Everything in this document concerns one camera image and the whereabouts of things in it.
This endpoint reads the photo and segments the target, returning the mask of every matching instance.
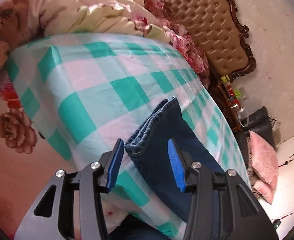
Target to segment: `blue gripper pad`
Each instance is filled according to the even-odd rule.
[[[176,185],[181,192],[184,192],[186,189],[185,172],[182,162],[177,154],[176,147],[171,139],[168,140],[168,156],[176,180]]]
[[[119,140],[117,141],[115,148],[112,151],[114,157],[111,160],[111,164],[108,169],[108,178],[106,183],[106,189],[108,192],[116,185],[116,180],[118,176],[118,172],[121,165],[121,160],[123,159],[124,155],[124,141]]]

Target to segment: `headboard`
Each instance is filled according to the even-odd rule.
[[[165,1],[220,76],[227,74],[234,79],[256,68],[256,60],[244,41],[249,37],[249,28],[239,23],[234,0]]]

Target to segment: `green and white checkered cloth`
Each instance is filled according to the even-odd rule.
[[[7,69],[36,128],[79,170],[112,150],[117,138],[126,141],[163,99],[176,96],[202,144],[249,185],[221,111],[167,44],[118,34],[58,35],[14,50]],[[168,237],[183,238],[186,223],[152,192],[126,153],[115,188],[103,198]]]

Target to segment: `metal screw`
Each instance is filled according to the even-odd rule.
[[[200,163],[200,162],[193,162],[193,163],[191,164],[191,166],[192,166],[193,168],[195,168],[195,169],[199,169],[199,168],[201,167],[201,163]]]
[[[56,172],[56,176],[57,177],[63,177],[65,175],[65,171],[63,171],[63,170],[58,170],[57,172]]]
[[[228,170],[227,173],[228,173],[228,175],[231,176],[231,177],[234,177],[234,176],[237,175],[237,172],[236,172],[235,170],[233,170],[233,169]]]
[[[100,163],[98,163],[98,162],[94,162],[94,163],[92,163],[92,164],[90,165],[90,167],[91,167],[93,170],[98,169],[98,168],[100,167]]]

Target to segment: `carved wooden frame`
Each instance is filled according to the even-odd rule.
[[[230,12],[231,12],[231,17],[237,27],[237,29],[240,32],[239,38],[240,38],[240,45],[245,51],[249,61],[248,64],[245,68],[239,69],[228,75],[230,78],[235,79],[239,76],[244,76],[246,74],[249,74],[253,72],[257,66],[256,60],[254,56],[252,55],[250,46],[246,44],[245,39],[249,37],[249,28],[248,26],[244,25],[242,26],[237,18],[236,12],[238,11],[236,2],[234,0],[227,0],[230,6]]]

